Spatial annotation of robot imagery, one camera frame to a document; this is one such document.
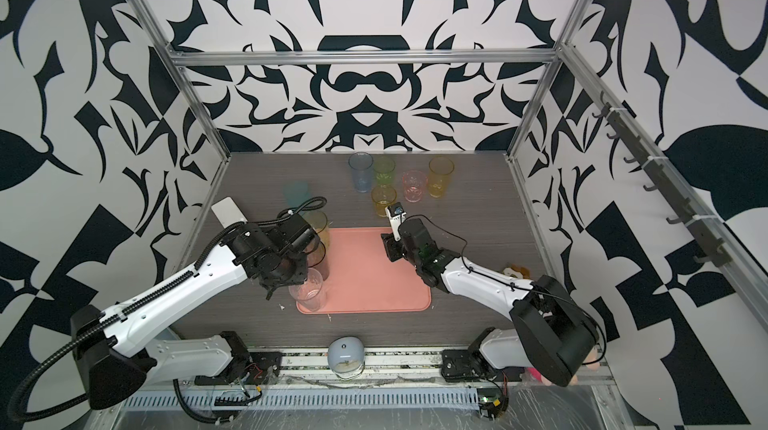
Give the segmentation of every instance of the black cable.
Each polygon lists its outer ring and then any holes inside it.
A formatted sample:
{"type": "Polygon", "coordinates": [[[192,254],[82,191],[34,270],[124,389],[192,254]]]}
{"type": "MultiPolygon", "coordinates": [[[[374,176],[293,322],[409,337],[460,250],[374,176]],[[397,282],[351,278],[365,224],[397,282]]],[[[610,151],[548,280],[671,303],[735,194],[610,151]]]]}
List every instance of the black cable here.
{"type": "Polygon", "coordinates": [[[328,203],[328,199],[326,199],[325,196],[313,196],[312,198],[308,199],[301,205],[295,207],[295,208],[286,208],[282,212],[277,214],[277,218],[274,220],[264,220],[263,222],[256,222],[258,226],[272,226],[272,225],[279,225],[283,222],[287,222],[288,219],[291,217],[290,212],[293,212],[293,214],[297,214],[299,212],[311,212],[313,210],[319,210],[323,206],[328,203]]]}
{"type": "MultiPolygon", "coordinates": [[[[524,289],[524,288],[522,288],[522,287],[520,287],[520,286],[516,286],[516,285],[513,285],[513,287],[514,287],[515,289],[519,289],[519,290],[523,290],[523,291],[530,291],[531,293],[537,293],[537,294],[539,294],[539,295],[550,296],[550,297],[552,297],[553,299],[556,299],[556,300],[560,300],[560,301],[565,301],[565,302],[566,302],[566,303],[568,303],[570,306],[573,306],[574,308],[576,308],[576,309],[578,309],[579,311],[581,311],[581,313],[583,313],[583,314],[584,314],[584,316],[586,316],[586,317],[589,319],[589,321],[591,321],[591,322],[592,322],[592,325],[594,325],[594,326],[598,327],[598,330],[600,331],[600,336],[601,336],[601,337],[602,337],[602,339],[603,339],[603,353],[602,353],[602,355],[600,355],[600,358],[598,358],[597,360],[593,360],[592,362],[584,362],[584,363],[582,363],[581,365],[585,366],[585,365],[591,365],[591,364],[593,364],[593,363],[598,363],[598,362],[600,362],[600,360],[602,360],[603,358],[605,358],[605,353],[608,351],[608,340],[605,338],[605,333],[603,332],[603,328],[602,328],[602,327],[601,327],[601,326],[600,326],[600,325],[599,325],[599,324],[598,324],[598,323],[597,323],[597,322],[596,322],[596,321],[595,321],[595,320],[592,318],[592,315],[590,315],[589,313],[587,313],[587,311],[586,311],[586,310],[582,309],[582,308],[581,308],[579,305],[576,305],[576,303],[575,303],[575,302],[573,302],[573,301],[568,301],[568,300],[566,300],[566,299],[563,299],[563,298],[561,298],[561,297],[559,297],[559,296],[557,296],[557,295],[552,295],[552,293],[549,293],[548,291],[529,290],[529,289],[524,289]]],[[[594,333],[592,333],[592,338],[594,339],[594,342],[595,342],[595,343],[597,343],[597,342],[598,342],[598,336],[596,336],[594,333]]]]}
{"type": "Polygon", "coordinates": [[[203,249],[203,252],[200,253],[199,257],[197,257],[197,260],[194,263],[194,269],[196,270],[200,269],[200,267],[203,265],[203,262],[205,262],[205,259],[208,258],[208,254],[211,252],[211,250],[213,250],[216,247],[216,245],[219,244],[221,239],[224,238],[224,236],[227,233],[231,232],[238,226],[242,226],[244,224],[245,222],[235,222],[232,225],[227,226],[225,229],[221,230],[220,232],[216,233],[216,236],[212,238],[210,242],[208,242],[208,244],[203,249]]]}
{"type": "Polygon", "coordinates": [[[184,400],[184,397],[181,395],[181,388],[179,387],[178,378],[174,379],[174,393],[176,394],[176,399],[179,401],[179,406],[181,407],[182,410],[184,410],[184,413],[186,413],[189,418],[192,418],[196,422],[206,423],[209,425],[213,425],[216,422],[220,422],[219,418],[200,415],[195,410],[190,408],[190,406],[187,405],[187,401],[184,400]]]}
{"type": "MultiPolygon", "coordinates": [[[[455,238],[458,238],[458,239],[460,239],[462,242],[464,242],[464,246],[462,247],[462,252],[461,252],[461,254],[460,254],[460,256],[461,256],[461,259],[462,259],[462,263],[464,264],[465,268],[466,268],[466,269],[467,269],[467,270],[468,270],[470,273],[474,271],[474,269],[473,269],[473,268],[472,268],[470,265],[467,265],[467,261],[464,259],[464,250],[467,248],[467,244],[468,244],[467,240],[465,240],[464,238],[462,238],[462,237],[461,237],[461,236],[459,236],[459,235],[456,235],[456,233],[451,233],[451,232],[447,231],[446,229],[444,229],[443,227],[441,227],[441,226],[439,226],[439,225],[435,224],[435,222],[431,221],[427,215],[410,215],[410,216],[406,217],[406,219],[405,219],[405,220],[403,220],[403,222],[405,222],[405,221],[407,221],[407,220],[409,220],[409,219],[411,219],[411,218],[415,218],[415,217],[417,217],[417,216],[421,216],[421,217],[425,218],[425,219],[426,219],[428,222],[430,222],[430,223],[431,223],[431,224],[432,224],[432,225],[433,225],[435,228],[437,228],[438,230],[440,230],[440,231],[442,231],[442,232],[444,232],[444,233],[448,233],[450,236],[453,236],[453,237],[455,237],[455,238]]],[[[586,317],[587,317],[587,318],[588,318],[588,319],[589,319],[589,320],[592,322],[592,324],[593,324],[594,326],[598,327],[598,330],[600,331],[600,336],[601,336],[601,337],[602,337],[602,339],[603,339],[603,353],[602,353],[602,355],[600,355],[600,357],[599,357],[598,359],[596,359],[596,360],[593,360],[592,362],[585,362],[585,363],[582,363],[581,365],[583,365],[583,366],[586,366],[586,365],[591,365],[591,364],[593,364],[593,363],[598,363],[598,362],[600,362],[600,361],[601,361],[603,358],[605,358],[605,354],[608,352],[608,339],[606,339],[606,338],[605,338],[605,332],[603,332],[603,329],[602,329],[602,327],[600,327],[600,325],[599,325],[599,324],[598,324],[598,323],[597,323],[597,322],[596,322],[596,321],[595,321],[595,320],[592,318],[592,315],[590,315],[589,313],[587,313],[587,311],[586,311],[586,310],[584,310],[584,309],[582,309],[582,308],[581,308],[579,305],[576,305],[576,303],[575,303],[575,302],[573,302],[573,301],[568,301],[568,300],[566,300],[566,299],[564,299],[564,298],[561,298],[561,297],[559,297],[559,296],[556,296],[556,295],[552,295],[552,293],[549,293],[548,291],[538,291],[538,290],[535,290],[535,289],[530,289],[530,290],[529,290],[529,289],[524,289],[524,288],[522,288],[521,286],[517,286],[517,285],[515,285],[514,283],[511,283],[511,282],[506,282],[506,281],[499,281],[499,280],[496,280],[495,278],[493,278],[493,277],[491,277],[491,276],[489,276],[489,275],[485,275],[485,273],[482,273],[481,275],[483,275],[483,276],[485,276],[486,278],[489,278],[489,279],[491,279],[491,280],[493,280],[493,281],[496,281],[497,283],[501,283],[501,284],[503,284],[503,285],[507,285],[507,286],[509,286],[509,287],[510,287],[510,288],[512,288],[512,289],[516,289],[516,290],[523,290],[523,291],[530,291],[531,293],[538,293],[539,295],[550,296],[550,297],[552,297],[553,299],[564,301],[564,302],[568,303],[569,305],[571,305],[571,306],[575,307],[575,308],[576,308],[576,309],[578,309],[579,311],[581,311],[581,313],[583,313],[583,314],[584,314],[584,316],[586,316],[586,317]]],[[[594,339],[595,343],[597,343],[597,342],[598,342],[598,336],[596,336],[594,333],[592,333],[592,338],[594,339]]]]}
{"type": "MultiPolygon", "coordinates": [[[[483,380],[485,380],[486,382],[491,382],[498,389],[498,400],[499,400],[498,406],[501,407],[501,411],[500,411],[500,413],[498,415],[501,415],[507,409],[508,397],[504,394],[504,391],[502,390],[502,387],[498,386],[498,383],[494,382],[490,378],[483,377],[483,380]]],[[[481,410],[485,410],[488,413],[488,420],[493,420],[494,419],[492,414],[491,414],[491,408],[495,408],[495,407],[496,407],[496,405],[494,405],[493,402],[485,403],[485,404],[483,404],[483,406],[481,406],[481,410]]]]}
{"type": "Polygon", "coordinates": [[[450,233],[449,231],[447,231],[447,230],[446,230],[446,229],[444,229],[443,227],[441,227],[441,226],[437,225],[435,222],[431,221],[427,215],[410,215],[409,217],[406,217],[406,219],[404,219],[404,220],[403,220],[403,222],[405,222],[405,221],[407,221],[407,220],[410,220],[411,218],[415,218],[415,217],[417,217],[417,216],[421,216],[422,218],[426,218],[426,219],[427,219],[427,221],[428,221],[428,222],[430,222],[430,223],[432,224],[432,226],[434,226],[435,228],[437,228],[437,229],[438,229],[438,230],[440,230],[441,232],[443,232],[443,233],[448,233],[450,236],[452,236],[452,237],[454,237],[454,238],[458,238],[458,239],[460,239],[462,242],[464,242],[464,246],[462,247],[462,252],[461,252],[461,254],[460,254],[460,256],[461,256],[461,258],[462,258],[462,263],[464,263],[464,266],[466,267],[466,269],[467,269],[467,270],[469,270],[469,271],[473,271],[473,268],[472,268],[471,266],[467,265],[467,261],[464,259],[464,250],[467,248],[467,244],[468,244],[469,242],[467,242],[467,241],[466,241],[464,238],[462,238],[461,236],[459,236],[459,235],[456,235],[456,233],[450,233]]]}
{"type": "MultiPolygon", "coordinates": [[[[278,225],[282,222],[287,221],[290,218],[290,215],[283,217],[284,214],[290,213],[291,210],[293,210],[293,213],[302,212],[304,210],[310,211],[310,210],[316,210],[321,209],[323,206],[325,206],[326,202],[328,200],[325,199],[322,196],[315,196],[313,198],[308,199],[298,207],[294,209],[284,209],[282,212],[280,212],[277,215],[277,219],[275,220],[268,220],[265,222],[257,222],[258,225],[278,225]]],[[[206,258],[210,254],[210,252],[213,250],[213,248],[218,245],[218,243],[221,241],[221,239],[229,232],[231,232],[233,229],[244,225],[245,222],[235,222],[232,225],[227,226],[225,229],[221,230],[220,232],[216,233],[216,236],[212,238],[212,240],[206,245],[203,252],[200,254],[200,257],[195,261],[194,268],[198,270],[203,263],[205,262],[206,258]]],[[[146,295],[144,298],[135,301],[131,303],[130,305],[123,308],[122,314],[123,315],[129,315],[130,313],[133,313],[134,311],[138,310],[140,307],[148,304],[150,301],[153,301],[157,299],[159,296],[163,295],[164,293],[176,288],[182,281],[185,281],[186,279],[189,279],[194,275],[193,271],[185,271],[177,279],[174,279],[167,285],[164,285],[160,287],[159,289],[153,291],[149,295],[146,295]]],[[[71,352],[73,349],[77,348],[78,345],[80,345],[82,342],[84,342],[87,339],[90,339],[92,336],[96,335],[99,332],[102,332],[104,329],[112,325],[113,323],[120,320],[119,315],[112,315],[108,319],[102,321],[101,323],[97,324],[91,329],[88,329],[87,331],[83,332],[78,338],[72,340],[67,345],[63,346],[62,348],[59,348],[56,352],[53,353],[53,355],[49,356],[43,362],[38,365],[34,370],[32,370],[29,375],[27,375],[15,388],[14,392],[11,394],[11,397],[8,400],[8,406],[7,406],[7,414],[8,418],[10,418],[14,422],[19,423],[26,423],[26,422],[33,422],[35,420],[41,420],[43,418],[47,418],[53,415],[56,415],[57,413],[63,412],[64,410],[67,410],[69,408],[72,408],[73,406],[79,405],[82,402],[85,402],[88,400],[88,396],[86,394],[77,396],[75,398],[72,398],[70,400],[67,400],[64,403],[60,403],[56,406],[52,406],[50,408],[46,408],[45,410],[39,410],[36,412],[26,412],[22,408],[22,402],[24,401],[25,397],[28,396],[28,393],[32,390],[32,387],[34,386],[34,383],[42,376],[43,373],[45,373],[50,367],[53,366],[54,363],[61,360],[65,355],[67,355],[69,352],[71,352]]],[[[178,390],[178,380],[174,380],[174,390],[178,390]]],[[[184,405],[186,405],[186,402],[184,402],[183,398],[179,397],[180,404],[182,405],[182,408],[184,408],[184,405]]],[[[192,418],[195,418],[195,416],[192,416],[194,412],[189,408],[190,412],[187,412],[187,410],[184,410],[187,415],[191,416],[192,418]]]]}

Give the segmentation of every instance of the plastic cup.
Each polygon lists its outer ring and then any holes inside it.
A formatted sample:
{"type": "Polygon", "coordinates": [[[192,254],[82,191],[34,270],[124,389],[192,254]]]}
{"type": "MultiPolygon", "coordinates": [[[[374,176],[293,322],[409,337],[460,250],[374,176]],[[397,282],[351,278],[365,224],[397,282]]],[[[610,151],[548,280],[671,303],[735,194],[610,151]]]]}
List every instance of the plastic cup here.
{"type": "Polygon", "coordinates": [[[376,214],[386,218],[386,207],[397,201],[397,191],[392,186],[375,186],[371,191],[371,200],[376,207],[376,214]]]}
{"type": "Polygon", "coordinates": [[[373,172],[376,174],[377,185],[392,185],[395,180],[395,160],[377,155],[373,158],[373,172]]]}
{"type": "Polygon", "coordinates": [[[350,156],[352,184],[360,193],[368,193],[373,185],[373,157],[368,153],[358,152],[350,156]]]}
{"type": "Polygon", "coordinates": [[[302,215],[304,220],[312,225],[312,229],[318,234],[326,249],[331,246],[331,233],[328,226],[328,216],[320,210],[312,210],[302,215]]]}
{"type": "Polygon", "coordinates": [[[306,256],[306,265],[320,272],[322,281],[328,280],[328,265],[326,264],[326,246],[318,241],[318,246],[306,256]]]}
{"type": "Polygon", "coordinates": [[[318,311],[326,304],[326,290],[322,288],[322,275],[313,268],[306,269],[306,281],[301,285],[288,287],[288,292],[308,311],[318,311]]]}
{"type": "Polygon", "coordinates": [[[403,195],[410,203],[416,203],[422,199],[427,187],[427,175],[417,169],[412,169],[402,174],[403,195]]]}
{"type": "Polygon", "coordinates": [[[436,156],[429,162],[427,190],[430,196],[442,198],[446,194],[454,168],[453,162],[447,156],[436,156]]]}
{"type": "Polygon", "coordinates": [[[288,206],[295,208],[308,199],[312,198],[310,194],[310,185],[307,182],[290,182],[283,185],[283,196],[288,206]]]}

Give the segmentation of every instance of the dark wood tabletop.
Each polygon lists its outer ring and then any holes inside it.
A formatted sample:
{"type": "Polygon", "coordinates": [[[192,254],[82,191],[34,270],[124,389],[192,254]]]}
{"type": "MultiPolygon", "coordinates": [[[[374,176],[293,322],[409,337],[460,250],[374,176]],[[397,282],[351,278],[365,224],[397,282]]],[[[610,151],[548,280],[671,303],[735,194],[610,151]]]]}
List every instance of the dark wood tabletop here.
{"type": "MultiPolygon", "coordinates": [[[[391,154],[396,161],[395,179],[403,172],[425,173],[434,154],[391,154]]],[[[489,269],[501,270],[514,263],[530,269],[533,278],[544,274],[544,264],[534,243],[520,197],[501,152],[448,155],[456,170],[441,199],[425,195],[408,203],[402,184],[396,184],[398,201],[408,214],[427,215],[437,225],[468,241],[465,255],[489,269]]],[[[328,198],[322,211],[331,226],[388,226],[373,208],[370,194],[352,186],[348,154],[234,153],[214,202],[230,196],[248,220],[274,218],[287,207],[283,185],[302,180],[312,195],[328,198]]],[[[197,258],[203,247],[221,230],[209,210],[193,244],[197,258]]],[[[425,222],[438,245],[461,251],[463,243],[425,222]]],[[[350,313],[304,315],[283,287],[265,300],[266,290],[257,281],[245,281],[206,301],[174,325],[184,338],[204,338],[223,330],[235,330],[248,346],[323,347],[342,336],[357,336],[367,346],[468,345],[483,329],[512,328],[501,314],[466,299],[432,289],[432,305],[424,311],[397,313],[350,313]]]]}

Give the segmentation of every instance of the red wire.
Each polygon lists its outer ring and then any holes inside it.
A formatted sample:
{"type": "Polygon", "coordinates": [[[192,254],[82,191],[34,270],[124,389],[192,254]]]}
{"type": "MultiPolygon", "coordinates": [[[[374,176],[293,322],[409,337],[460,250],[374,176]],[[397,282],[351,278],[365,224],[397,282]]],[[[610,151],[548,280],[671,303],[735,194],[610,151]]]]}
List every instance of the red wire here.
{"type": "Polygon", "coordinates": [[[248,365],[247,367],[245,367],[246,371],[248,371],[248,370],[249,370],[249,368],[251,368],[251,367],[256,367],[256,370],[258,370],[258,371],[259,371],[259,373],[257,373],[257,374],[255,375],[254,379],[256,379],[256,378],[260,377],[260,376],[261,376],[261,374],[262,374],[262,373],[264,373],[264,370],[262,370],[261,368],[259,368],[259,366],[258,366],[257,364],[255,364],[255,363],[251,363],[250,365],[248,365]]]}

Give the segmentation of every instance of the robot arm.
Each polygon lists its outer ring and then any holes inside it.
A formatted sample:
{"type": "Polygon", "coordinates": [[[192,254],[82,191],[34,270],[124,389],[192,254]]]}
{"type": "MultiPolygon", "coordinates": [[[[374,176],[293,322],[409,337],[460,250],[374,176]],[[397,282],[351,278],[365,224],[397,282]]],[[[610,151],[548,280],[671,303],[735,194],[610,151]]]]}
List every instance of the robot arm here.
{"type": "Polygon", "coordinates": [[[269,290],[267,299],[281,286],[302,283],[303,250],[313,240],[316,233],[298,213],[268,229],[238,222],[208,245],[203,261],[104,311],[89,305],[76,312],[73,340],[106,324],[101,333],[73,350],[91,408],[115,405],[150,382],[189,376],[219,376],[232,382],[242,376],[250,354],[235,332],[200,340],[155,337],[204,301],[246,279],[258,279],[269,290]],[[144,303],[133,309],[138,301],[144,303]]]}
{"type": "Polygon", "coordinates": [[[494,334],[493,342],[481,345],[492,366],[507,366],[508,359],[500,355],[514,340],[544,377],[568,385],[597,343],[598,333],[557,280],[515,279],[475,265],[457,252],[439,248],[420,219],[406,218],[400,203],[387,207],[387,214],[392,233],[382,235],[382,241],[390,261],[405,258],[428,286],[466,296],[512,320],[516,330],[512,338],[494,334]]]}

